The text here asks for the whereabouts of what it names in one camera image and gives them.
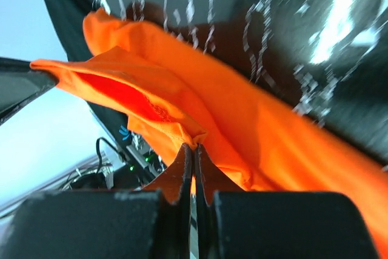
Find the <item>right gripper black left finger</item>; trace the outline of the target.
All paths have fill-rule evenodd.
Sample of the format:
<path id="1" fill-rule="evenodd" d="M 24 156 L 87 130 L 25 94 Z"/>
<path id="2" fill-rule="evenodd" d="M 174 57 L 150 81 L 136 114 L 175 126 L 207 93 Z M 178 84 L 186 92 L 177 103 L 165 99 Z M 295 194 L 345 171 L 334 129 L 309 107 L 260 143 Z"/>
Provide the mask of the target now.
<path id="1" fill-rule="evenodd" d="M 44 191 L 16 211 L 2 258 L 189 258 L 192 150 L 143 190 Z"/>

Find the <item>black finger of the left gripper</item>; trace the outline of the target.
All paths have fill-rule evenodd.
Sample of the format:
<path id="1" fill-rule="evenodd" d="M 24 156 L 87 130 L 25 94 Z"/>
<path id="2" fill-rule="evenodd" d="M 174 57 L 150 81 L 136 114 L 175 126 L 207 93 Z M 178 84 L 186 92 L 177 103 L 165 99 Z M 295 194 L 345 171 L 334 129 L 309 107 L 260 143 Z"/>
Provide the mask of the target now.
<path id="1" fill-rule="evenodd" d="M 35 70 L 29 61 L 1 58 L 1 124 L 58 84 L 49 72 Z"/>

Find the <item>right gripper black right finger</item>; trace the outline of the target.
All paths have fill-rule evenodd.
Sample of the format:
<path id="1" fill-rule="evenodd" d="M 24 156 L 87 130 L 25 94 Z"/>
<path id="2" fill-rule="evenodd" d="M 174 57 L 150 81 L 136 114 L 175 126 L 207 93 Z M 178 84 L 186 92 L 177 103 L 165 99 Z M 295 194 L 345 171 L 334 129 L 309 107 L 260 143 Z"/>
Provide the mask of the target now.
<path id="1" fill-rule="evenodd" d="M 354 203 L 338 192 L 246 192 L 194 154 L 200 258 L 379 258 Z"/>

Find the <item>orange t-shirt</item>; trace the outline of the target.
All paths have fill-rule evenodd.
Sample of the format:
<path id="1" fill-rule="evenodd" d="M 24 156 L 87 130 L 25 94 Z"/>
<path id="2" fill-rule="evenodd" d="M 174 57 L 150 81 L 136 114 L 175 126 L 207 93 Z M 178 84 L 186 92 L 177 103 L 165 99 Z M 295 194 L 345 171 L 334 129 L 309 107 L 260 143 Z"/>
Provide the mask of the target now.
<path id="1" fill-rule="evenodd" d="M 125 113 L 167 165 L 181 144 L 203 144 L 244 190 L 328 190 L 359 208 L 387 257 L 387 174 L 376 162 L 221 61 L 148 21 L 89 13 L 83 32 L 92 58 L 39 59 L 31 68 L 58 87 Z"/>

